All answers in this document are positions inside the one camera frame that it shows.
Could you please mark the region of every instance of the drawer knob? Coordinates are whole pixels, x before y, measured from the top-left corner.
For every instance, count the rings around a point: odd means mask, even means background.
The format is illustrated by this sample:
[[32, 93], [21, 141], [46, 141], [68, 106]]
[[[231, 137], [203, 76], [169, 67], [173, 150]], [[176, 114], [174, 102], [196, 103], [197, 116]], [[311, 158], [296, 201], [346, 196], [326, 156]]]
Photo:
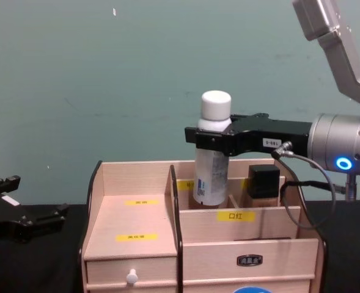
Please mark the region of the drawer knob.
[[138, 275], [134, 269], [130, 270], [130, 273], [127, 275], [127, 283], [128, 284], [135, 284], [138, 281]]

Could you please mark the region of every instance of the green wall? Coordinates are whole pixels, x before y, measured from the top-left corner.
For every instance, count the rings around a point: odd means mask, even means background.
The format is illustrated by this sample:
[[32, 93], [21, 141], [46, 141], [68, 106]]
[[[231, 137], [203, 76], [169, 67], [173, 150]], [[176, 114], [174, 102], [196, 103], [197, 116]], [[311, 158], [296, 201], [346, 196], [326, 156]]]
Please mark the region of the green wall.
[[[360, 1], [339, 4], [360, 52]], [[183, 128], [210, 89], [238, 114], [360, 114], [290, 0], [0, 0], [0, 176], [24, 204], [84, 202], [99, 159], [192, 159]]]

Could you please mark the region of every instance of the wooden cosmetic organizer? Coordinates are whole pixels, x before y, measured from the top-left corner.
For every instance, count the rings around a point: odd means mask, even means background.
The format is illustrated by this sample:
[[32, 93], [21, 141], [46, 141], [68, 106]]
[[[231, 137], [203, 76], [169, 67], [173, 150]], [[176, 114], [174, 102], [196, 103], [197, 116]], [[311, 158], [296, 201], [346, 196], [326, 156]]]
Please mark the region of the wooden cosmetic organizer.
[[[283, 206], [241, 208], [250, 165], [274, 164], [281, 184], [295, 174], [273, 159], [231, 160], [228, 201], [193, 202], [193, 161], [97, 165], [89, 187], [89, 223], [80, 251], [88, 293], [207, 293], [260, 287], [273, 293], [319, 293], [326, 244]], [[292, 214], [308, 225], [301, 189], [287, 189]], [[262, 264], [237, 258], [261, 255]], [[127, 283], [136, 270], [138, 281]]]

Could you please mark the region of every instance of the yellow label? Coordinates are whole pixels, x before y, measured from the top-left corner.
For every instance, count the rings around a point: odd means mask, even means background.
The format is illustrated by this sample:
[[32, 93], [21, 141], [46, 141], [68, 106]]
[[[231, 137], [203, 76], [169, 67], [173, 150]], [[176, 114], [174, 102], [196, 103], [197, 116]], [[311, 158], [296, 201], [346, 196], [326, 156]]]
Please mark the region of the yellow label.
[[242, 186], [242, 189], [247, 189], [248, 188], [248, 179], [242, 179], [241, 180], [241, 186]]
[[131, 235], [117, 235], [116, 241], [143, 241], [143, 240], [157, 240], [157, 234], [131, 234]]
[[255, 212], [217, 212], [216, 218], [219, 222], [254, 222]]
[[126, 206], [141, 206], [144, 204], [158, 204], [158, 200], [126, 200]]
[[193, 180], [177, 181], [177, 189], [178, 189], [178, 191], [193, 190], [193, 187], [194, 187], [194, 181]]

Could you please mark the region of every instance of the blue sticker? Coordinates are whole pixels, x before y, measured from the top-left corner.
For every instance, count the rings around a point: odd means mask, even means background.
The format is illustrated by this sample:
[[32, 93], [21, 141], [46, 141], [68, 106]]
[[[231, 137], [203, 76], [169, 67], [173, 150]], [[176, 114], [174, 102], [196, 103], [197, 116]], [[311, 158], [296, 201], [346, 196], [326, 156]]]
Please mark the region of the blue sticker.
[[197, 180], [197, 195], [205, 195], [205, 186], [204, 181], [201, 179]]
[[236, 291], [234, 291], [234, 293], [272, 293], [272, 292], [258, 287], [244, 287], [237, 289]]

